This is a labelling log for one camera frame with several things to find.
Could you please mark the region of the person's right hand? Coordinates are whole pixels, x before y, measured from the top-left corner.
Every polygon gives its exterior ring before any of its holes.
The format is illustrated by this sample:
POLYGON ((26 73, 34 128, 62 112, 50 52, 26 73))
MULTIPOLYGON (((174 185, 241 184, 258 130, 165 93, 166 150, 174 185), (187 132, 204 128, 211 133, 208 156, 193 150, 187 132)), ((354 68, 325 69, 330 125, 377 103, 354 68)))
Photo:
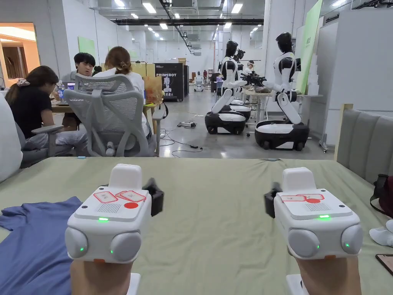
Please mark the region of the person's right hand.
POLYGON ((302 283, 310 295, 361 295, 358 257, 326 260, 296 258, 302 283))

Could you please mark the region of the person's left hand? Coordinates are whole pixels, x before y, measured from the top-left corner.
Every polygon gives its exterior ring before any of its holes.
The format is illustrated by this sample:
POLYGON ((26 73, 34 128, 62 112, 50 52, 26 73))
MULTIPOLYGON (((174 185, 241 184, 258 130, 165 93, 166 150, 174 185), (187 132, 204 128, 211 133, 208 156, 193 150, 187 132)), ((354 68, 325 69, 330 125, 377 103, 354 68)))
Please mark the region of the person's left hand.
POLYGON ((70 266, 72 295, 126 295, 133 263, 75 260, 70 266))

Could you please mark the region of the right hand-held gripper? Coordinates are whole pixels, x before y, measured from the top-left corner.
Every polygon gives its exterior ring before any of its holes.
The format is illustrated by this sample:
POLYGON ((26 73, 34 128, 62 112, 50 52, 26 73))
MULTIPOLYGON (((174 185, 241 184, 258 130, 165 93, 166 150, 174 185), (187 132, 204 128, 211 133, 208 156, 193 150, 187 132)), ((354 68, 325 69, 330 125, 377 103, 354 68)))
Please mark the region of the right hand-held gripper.
MULTIPOLYGON (((306 167, 284 169, 282 182, 265 194, 266 213, 275 219, 296 259, 358 256, 363 230, 358 215, 325 188, 317 188, 306 167)), ((309 295, 300 274, 286 276, 291 295, 309 295)))

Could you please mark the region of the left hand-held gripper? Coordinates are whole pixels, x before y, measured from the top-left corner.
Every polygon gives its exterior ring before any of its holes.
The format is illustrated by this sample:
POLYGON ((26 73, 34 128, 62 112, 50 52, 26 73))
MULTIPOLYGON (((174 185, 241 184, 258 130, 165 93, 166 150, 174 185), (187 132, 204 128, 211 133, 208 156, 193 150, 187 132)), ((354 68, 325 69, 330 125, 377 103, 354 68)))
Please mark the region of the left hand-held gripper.
MULTIPOLYGON (((164 192, 150 178, 142 183, 142 168, 117 164, 108 185, 98 187, 70 216, 65 231, 73 260, 111 264, 134 263, 150 220, 163 210, 164 192)), ((126 295, 136 295, 141 275, 131 273, 126 295)))

